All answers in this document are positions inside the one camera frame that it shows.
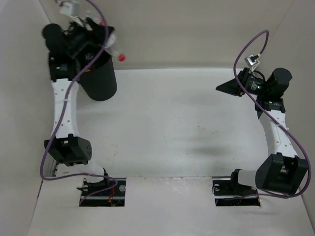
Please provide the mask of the red cap clear bottle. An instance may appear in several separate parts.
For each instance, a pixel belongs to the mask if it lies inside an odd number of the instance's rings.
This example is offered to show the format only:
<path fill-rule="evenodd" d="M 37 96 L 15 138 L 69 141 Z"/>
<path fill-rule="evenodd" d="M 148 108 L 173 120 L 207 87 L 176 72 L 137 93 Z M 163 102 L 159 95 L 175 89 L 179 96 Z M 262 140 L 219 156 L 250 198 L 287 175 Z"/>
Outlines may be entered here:
<path fill-rule="evenodd" d="M 105 45 L 105 51 L 110 54 L 113 57 L 116 57 L 118 61 L 125 61 L 126 56 L 122 52 L 117 37 L 114 33 L 112 33 L 109 38 L 107 39 L 106 45 Z"/>

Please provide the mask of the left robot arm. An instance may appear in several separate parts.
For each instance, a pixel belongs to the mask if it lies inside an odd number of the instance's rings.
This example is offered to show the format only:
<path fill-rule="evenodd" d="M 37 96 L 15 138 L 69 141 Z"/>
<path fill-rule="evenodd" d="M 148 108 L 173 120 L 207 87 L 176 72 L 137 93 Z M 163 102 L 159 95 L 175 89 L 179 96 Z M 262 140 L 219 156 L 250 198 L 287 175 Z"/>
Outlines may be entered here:
<path fill-rule="evenodd" d="M 110 192 L 108 175 L 93 158 L 92 144 L 79 134 L 77 96 L 83 89 L 93 101 L 106 101 L 117 92 L 112 56 L 107 48 L 114 43 L 112 26 L 86 18 L 83 24 L 71 22 L 67 29 L 48 24 L 42 30 L 48 53 L 50 80 L 54 93 L 54 126 L 44 142 L 44 157 L 74 168 L 76 176 L 86 176 L 94 191 Z"/>

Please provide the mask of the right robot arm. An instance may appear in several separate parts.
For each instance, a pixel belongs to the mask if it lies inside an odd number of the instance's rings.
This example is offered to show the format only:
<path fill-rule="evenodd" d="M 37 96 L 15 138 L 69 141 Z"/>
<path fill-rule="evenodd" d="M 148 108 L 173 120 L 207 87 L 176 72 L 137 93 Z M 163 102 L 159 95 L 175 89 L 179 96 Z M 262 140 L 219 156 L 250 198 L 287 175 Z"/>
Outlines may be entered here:
<path fill-rule="evenodd" d="M 246 89 L 256 96 L 255 110 L 268 147 L 268 157 L 256 171 L 234 171 L 236 178 L 228 182 L 231 193 L 241 194 L 246 186 L 251 186 L 292 196 L 309 170 L 307 160 L 298 157 L 287 135 L 282 96 L 291 79 L 292 74 L 285 68 L 276 68 L 268 80 L 258 78 L 249 68 L 244 68 L 237 78 L 217 86 L 217 91 L 229 95 L 242 96 Z"/>

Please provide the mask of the black plastic bin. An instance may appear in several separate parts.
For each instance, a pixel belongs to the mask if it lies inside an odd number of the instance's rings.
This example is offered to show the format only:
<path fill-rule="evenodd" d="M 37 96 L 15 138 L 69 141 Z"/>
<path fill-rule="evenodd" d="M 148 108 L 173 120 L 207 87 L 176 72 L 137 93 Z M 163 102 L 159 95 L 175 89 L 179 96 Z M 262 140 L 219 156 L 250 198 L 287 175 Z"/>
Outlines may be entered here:
<path fill-rule="evenodd" d="M 84 72 L 78 79 L 78 83 L 90 99 L 106 101 L 113 97 L 117 91 L 112 56 L 103 51 L 91 66 L 94 66 L 94 70 Z"/>

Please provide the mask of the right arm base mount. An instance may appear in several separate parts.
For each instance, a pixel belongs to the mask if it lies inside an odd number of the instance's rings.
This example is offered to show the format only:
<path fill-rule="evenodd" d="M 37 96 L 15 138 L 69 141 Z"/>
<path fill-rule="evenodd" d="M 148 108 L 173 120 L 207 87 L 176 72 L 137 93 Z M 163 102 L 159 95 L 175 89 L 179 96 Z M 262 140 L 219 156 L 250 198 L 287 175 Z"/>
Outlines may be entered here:
<path fill-rule="evenodd" d="M 230 177 L 212 178 L 212 193 L 217 207 L 260 207 L 258 191 L 250 186 L 233 183 Z"/>

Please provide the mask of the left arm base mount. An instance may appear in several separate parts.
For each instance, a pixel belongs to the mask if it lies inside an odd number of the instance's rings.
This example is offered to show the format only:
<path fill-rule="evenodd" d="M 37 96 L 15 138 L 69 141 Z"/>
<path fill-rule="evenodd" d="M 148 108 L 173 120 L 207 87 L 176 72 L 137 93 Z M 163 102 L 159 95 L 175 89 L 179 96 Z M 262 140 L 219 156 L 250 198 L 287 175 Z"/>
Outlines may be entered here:
<path fill-rule="evenodd" d="M 124 207 L 126 195 L 126 178 L 118 178 L 117 185 L 111 189 L 102 191 L 102 189 L 114 185 L 113 180 L 103 180 L 97 183 L 83 181 L 81 187 L 77 190 L 81 192 L 80 207 Z"/>

